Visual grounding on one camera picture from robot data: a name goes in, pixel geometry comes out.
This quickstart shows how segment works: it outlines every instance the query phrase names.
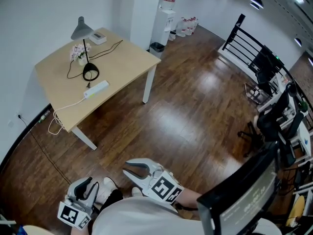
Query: white cable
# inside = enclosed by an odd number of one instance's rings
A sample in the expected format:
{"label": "white cable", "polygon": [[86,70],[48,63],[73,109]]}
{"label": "white cable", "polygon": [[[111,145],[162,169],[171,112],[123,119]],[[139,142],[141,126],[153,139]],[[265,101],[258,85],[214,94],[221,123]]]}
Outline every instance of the white cable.
{"label": "white cable", "polygon": [[[63,126],[61,120],[58,118],[56,112],[59,111],[59,110],[63,110],[63,109],[65,109],[65,108],[74,106],[74,105],[76,105],[76,104],[79,104],[79,103],[83,102],[84,100],[85,100],[85,98],[83,98],[82,100],[78,101],[77,103],[70,104],[70,105],[68,105],[68,106],[65,106],[65,107],[62,107],[62,108],[60,108],[60,109],[55,110],[54,113],[53,113],[53,120],[51,121],[51,123],[50,123],[50,125],[49,125],[49,127],[48,127],[48,132],[49,132],[50,134],[53,134],[53,135],[58,135],[62,129],[65,130],[65,127]],[[56,122],[58,125],[60,125],[60,127],[61,127],[61,128],[59,129],[58,133],[52,133],[52,132],[50,132],[50,126],[51,126],[51,124],[52,124],[52,122],[53,122],[54,120],[55,120],[55,122]]]}

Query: white sneaker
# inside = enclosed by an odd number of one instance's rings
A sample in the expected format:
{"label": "white sneaker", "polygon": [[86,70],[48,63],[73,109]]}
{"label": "white sneaker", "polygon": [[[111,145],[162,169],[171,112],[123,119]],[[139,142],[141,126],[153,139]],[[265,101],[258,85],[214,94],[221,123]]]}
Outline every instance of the white sneaker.
{"label": "white sneaker", "polygon": [[132,189],[132,197],[142,197],[141,190],[138,187]]}
{"label": "white sneaker", "polygon": [[103,179],[104,183],[104,192],[103,196],[105,200],[111,195],[112,191],[116,190],[117,187],[111,178],[105,177]]}

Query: desk lamp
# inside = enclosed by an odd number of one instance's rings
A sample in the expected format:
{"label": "desk lamp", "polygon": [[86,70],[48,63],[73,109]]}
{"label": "desk lamp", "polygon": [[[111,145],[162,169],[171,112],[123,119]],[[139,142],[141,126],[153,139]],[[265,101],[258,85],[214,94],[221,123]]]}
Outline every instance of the desk lamp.
{"label": "desk lamp", "polygon": [[[85,65],[84,70],[83,70],[83,78],[89,82],[97,79],[99,76],[99,69],[97,68],[97,66],[89,62],[87,50],[86,50],[86,44],[85,44],[85,39],[87,37],[89,37],[93,32],[94,32],[93,29],[91,29],[88,25],[85,24],[84,17],[79,17],[78,18],[78,25],[75,28],[75,30],[71,36],[72,40],[83,40],[83,42],[84,42],[87,64]],[[89,71],[97,72],[96,77],[90,78],[90,79],[85,78],[86,73]]]}

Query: computer monitor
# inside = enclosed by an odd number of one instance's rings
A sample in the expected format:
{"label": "computer monitor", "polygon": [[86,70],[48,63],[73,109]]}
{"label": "computer monitor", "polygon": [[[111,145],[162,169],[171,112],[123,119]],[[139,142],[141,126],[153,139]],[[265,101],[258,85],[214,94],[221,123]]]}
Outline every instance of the computer monitor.
{"label": "computer monitor", "polygon": [[277,142],[266,143],[233,175],[197,200],[205,235],[242,235],[257,223],[278,190],[277,151]]}

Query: power cord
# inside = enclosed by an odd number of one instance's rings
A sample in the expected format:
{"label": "power cord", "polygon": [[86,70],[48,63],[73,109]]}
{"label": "power cord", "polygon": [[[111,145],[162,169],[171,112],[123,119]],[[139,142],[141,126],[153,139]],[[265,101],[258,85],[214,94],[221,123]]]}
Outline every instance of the power cord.
{"label": "power cord", "polygon": [[[23,120],[23,118],[21,117],[21,115],[18,115],[18,118],[20,120],[23,121],[23,123],[25,124],[25,126],[27,127],[27,124],[25,123],[25,121]],[[53,167],[58,171],[58,173],[63,177],[63,179],[69,184],[71,185],[71,181],[62,173],[62,171],[55,165],[55,163],[52,161],[52,159],[49,158],[49,156],[44,152],[44,149],[41,147],[41,145],[39,144],[39,142],[37,141],[37,139],[35,138],[35,136],[33,135],[33,133],[29,130],[29,133],[31,134],[31,136],[34,138],[35,142],[37,143],[37,145],[39,146],[39,148],[41,149],[42,153],[46,156],[46,158],[49,160],[49,162],[53,165]]]}
{"label": "power cord", "polygon": [[[49,132],[50,134],[53,134],[53,135],[58,135],[62,129],[65,130],[65,127],[64,127],[64,125],[62,124],[62,122],[61,122],[61,120],[59,119],[59,117],[57,116],[56,112],[59,111],[59,110],[63,110],[63,109],[65,109],[65,108],[74,106],[74,105],[76,105],[76,104],[79,104],[79,103],[83,102],[84,100],[85,100],[85,98],[83,98],[82,100],[78,101],[77,103],[70,104],[70,105],[67,105],[67,106],[65,106],[65,107],[56,109],[56,110],[53,112],[53,120],[51,121],[51,123],[50,123],[50,125],[49,125],[49,127],[48,127],[48,132]],[[61,127],[57,133],[50,132],[50,126],[51,126],[51,124],[52,124],[52,122],[53,122],[54,120],[55,120],[56,123],[57,123],[58,125],[60,125],[60,127]]]}
{"label": "power cord", "polygon": [[[94,59],[97,59],[97,58],[102,57],[102,56],[104,56],[104,55],[110,54],[111,52],[113,52],[113,51],[120,45],[121,42],[123,42],[123,40],[121,40],[121,41],[119,41],[119,42],[113,44],[110,49],[104,50],[104,51],[102,51],[102,52],[99,52],[98,54],[95,54],[94,56],[89,57],[89,60],[94,60]],[[110,52],[105,53],[105,54],[102,54],[102,55],[100,55],[100,56],[98,56],[98,57],[95,57],[95,56],[97,56],[97,55],[99,55],[99,54],[101,54],[101,53],[103,53],[103,52],[107,52],[107,51],[110,51]],[[76,75],[76,76],[72,76],[72,77],[69,77],[69,76],[68,76],[69,73],[70,73],[70,69],[71,69],[71,66],[72,66],[72,63],[73,63],[73,62],[74,62],[74,60],[72,60],[72,61],[70,62],[70,64],[69,64],[69,70],[68,70],[68,73],[67,73],[67,78],[68,78],[68,79],[76,78],[76,77],[78,77],[78,76],[84,74],[84,72],[82,72],[82,73],[80,73],[80,74],[78,74],[78,75]],[[84,79],[85,79],[86,81],[89,81],[89,83],[87,84],[87,88],[90,88],[90,82],[91,82],[91,80],[92,80],[92,73],[91,73],[91,75],[90,75],[90,79],[86,79],[86,78],[84,78]]]}

